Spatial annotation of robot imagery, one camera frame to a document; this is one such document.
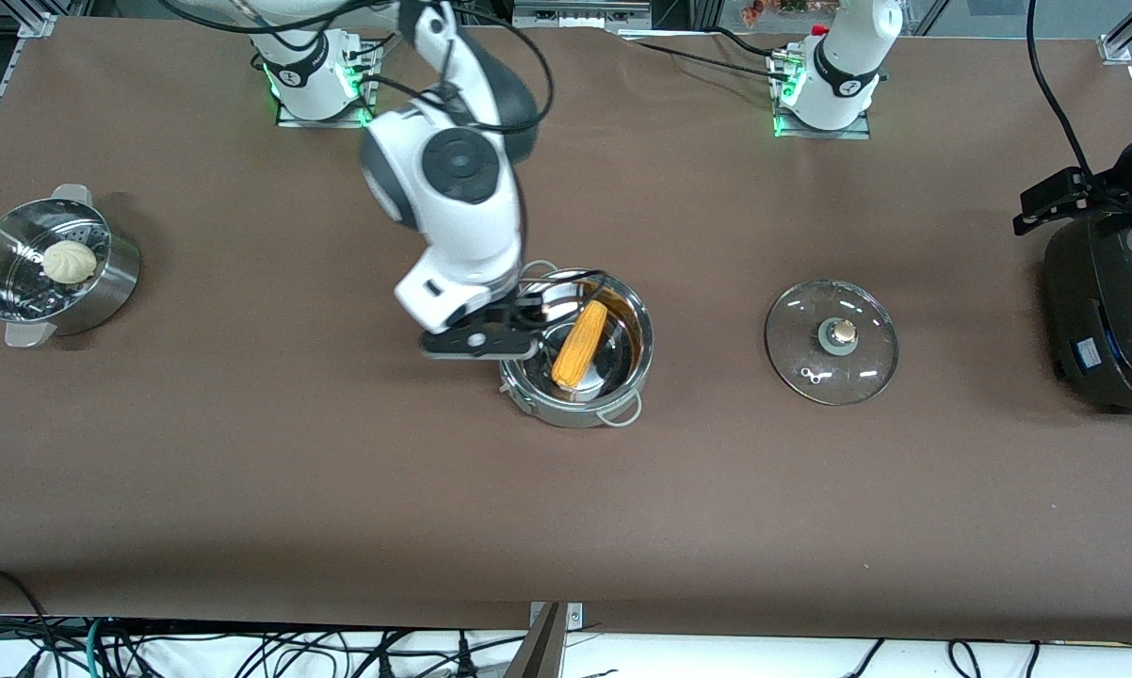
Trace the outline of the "yellow corn cob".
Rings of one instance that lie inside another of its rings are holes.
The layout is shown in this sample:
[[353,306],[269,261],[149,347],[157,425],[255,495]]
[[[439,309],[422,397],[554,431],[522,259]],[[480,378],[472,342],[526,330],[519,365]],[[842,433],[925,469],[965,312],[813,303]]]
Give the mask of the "yellow corn cob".
[[580,310],[550,369],[550,378],[561,389],[578,391],[604,336],[606,321],[607,308],[599,300]]

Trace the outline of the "glass lid with gold knob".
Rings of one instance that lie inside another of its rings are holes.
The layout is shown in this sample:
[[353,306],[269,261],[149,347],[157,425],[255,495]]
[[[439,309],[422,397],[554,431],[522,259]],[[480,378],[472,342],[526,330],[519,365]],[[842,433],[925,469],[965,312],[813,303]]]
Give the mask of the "glass lid with gold knob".
[[875,398],[900,363],[892,317],[863,287],[838,280],[786,289],[769,309],[764,345],[790,391],[832,407]]

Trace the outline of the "steel steamer pot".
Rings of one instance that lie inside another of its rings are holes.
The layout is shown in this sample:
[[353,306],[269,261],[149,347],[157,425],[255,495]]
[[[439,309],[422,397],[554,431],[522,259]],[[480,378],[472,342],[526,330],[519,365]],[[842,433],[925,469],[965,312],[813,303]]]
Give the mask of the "steel steamer pot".
[[[50,244],[70,239],[97,254],[96,274],[75,286],[41,271]],[[138,283],[142,256],[95,206],[88,187],[59,184],[0,218],[0,321],[8,347],[40,347],[54,336],[92,331],[126,304]]]

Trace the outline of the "black rice cooker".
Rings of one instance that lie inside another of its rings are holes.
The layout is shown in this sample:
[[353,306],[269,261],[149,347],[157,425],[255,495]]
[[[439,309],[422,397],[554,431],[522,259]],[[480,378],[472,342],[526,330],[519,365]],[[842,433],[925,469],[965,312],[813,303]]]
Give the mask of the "black rice cooker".
[[1045,248],[1043,277],[1060,380],[1099,411],[1132,413],[1132,218],[1071,220]]

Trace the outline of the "brown table cover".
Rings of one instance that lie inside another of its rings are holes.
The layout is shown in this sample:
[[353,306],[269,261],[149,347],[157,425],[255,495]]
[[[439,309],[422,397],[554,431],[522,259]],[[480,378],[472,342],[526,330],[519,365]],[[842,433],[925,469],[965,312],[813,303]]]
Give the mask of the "brown table cover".
[[[518,412],[430,361],[355,130],[273,125],[242,38],[66,19],[0,104],[0,216],[80,182],[142,248],[128,303],[37,350],[0,325],[0,570],[50,613],[1132,640],[1132,417],[1050,374],[1019,194],[1067,166],[1017,40],[902,40],[867,141],[774,137],[763,83],[535,31],[557,102],[518,168],[528,256],[631,283],[631,428]],[[769,309],[863,287],[900,363],[820,405]]]

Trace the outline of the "grey power strip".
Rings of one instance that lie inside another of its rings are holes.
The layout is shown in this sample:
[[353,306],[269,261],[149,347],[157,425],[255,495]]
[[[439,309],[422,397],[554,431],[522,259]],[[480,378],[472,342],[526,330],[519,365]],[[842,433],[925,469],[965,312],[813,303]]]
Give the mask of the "grey power strip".
[[651,31],[649,0],[511,0],[511,24],[518,27],[601,27]]

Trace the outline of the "colourful plastic toy food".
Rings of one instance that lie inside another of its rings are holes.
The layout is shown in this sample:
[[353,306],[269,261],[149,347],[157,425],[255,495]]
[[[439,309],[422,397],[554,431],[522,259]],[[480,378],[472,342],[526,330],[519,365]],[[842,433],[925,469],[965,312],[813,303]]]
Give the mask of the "colourful plastic toy food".
[[829,22],[841,6],[841,0],[739,0],[738,16],[746,27],[763,22]]

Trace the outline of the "dark metal strut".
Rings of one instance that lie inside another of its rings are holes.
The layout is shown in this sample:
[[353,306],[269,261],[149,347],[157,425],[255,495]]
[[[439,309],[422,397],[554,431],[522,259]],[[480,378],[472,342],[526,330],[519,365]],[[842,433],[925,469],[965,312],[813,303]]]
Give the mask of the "dark metal strut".
[[520,642],[503,678],[560,678],[571,623],[574,623],[574,613],[566,602],[533,606],[530,630]]

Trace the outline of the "cream steamed bun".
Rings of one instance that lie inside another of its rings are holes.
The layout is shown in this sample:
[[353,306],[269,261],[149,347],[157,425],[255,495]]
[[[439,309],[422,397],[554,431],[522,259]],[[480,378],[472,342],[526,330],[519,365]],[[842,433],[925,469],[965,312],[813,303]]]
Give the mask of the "cream steamed bun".
[[50,282],[75,286],[92,278],[100,261],[88,244],[65,239],[49,246],[42,254],[40,265]]

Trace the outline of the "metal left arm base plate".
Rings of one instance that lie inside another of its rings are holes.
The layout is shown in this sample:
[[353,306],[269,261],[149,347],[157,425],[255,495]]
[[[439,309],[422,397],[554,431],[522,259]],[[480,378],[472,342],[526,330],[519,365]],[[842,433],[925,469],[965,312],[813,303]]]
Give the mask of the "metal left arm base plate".
[[804,80],[804,69],[801,66],[801,53],[795,50],[773,50],[766,57],[767,72],[782,74],[782,80],[773,81],[771,85],[772,102],[772,127],[774,137],[804,137],[816,140],[868,140],[871,138],[871,123],[867,113],[861,111],[856,115],[851,125],[837,130],[824,130],[806,123],[799,113],[789,106],[791,98],[796,98],[796,91]]

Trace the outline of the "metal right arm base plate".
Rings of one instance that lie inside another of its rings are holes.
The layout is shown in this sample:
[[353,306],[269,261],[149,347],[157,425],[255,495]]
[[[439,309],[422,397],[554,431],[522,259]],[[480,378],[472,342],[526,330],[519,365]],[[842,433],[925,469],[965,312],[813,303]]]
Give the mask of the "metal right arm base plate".
[[266,72],[276,100],[276,125],[286,128],[365,128],[374,119],[378,100],[377,83],[367,83],[369,74],[381,74],[385,48],[380,41],[360,43],[351,38],[337,60],[329,61],[302,89],[284,85]]

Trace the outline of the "metal corner bracket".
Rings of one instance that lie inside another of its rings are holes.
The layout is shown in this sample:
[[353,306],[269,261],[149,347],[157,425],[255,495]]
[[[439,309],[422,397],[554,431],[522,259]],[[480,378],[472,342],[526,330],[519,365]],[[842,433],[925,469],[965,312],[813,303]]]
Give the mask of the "metal corner bracket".
[[[544,606],[547,606],[547,602],[544,601],[532,602],[530,606],[530,613],[528,613],[528,627],[532,628],[535,626],[535,621],[542,612],[542,609],[544,609]],[[585,625],[585,615],[582,602],[569,602],[569,604],[561,604],[561,608],[565,609],[566,630],[583,630]]]

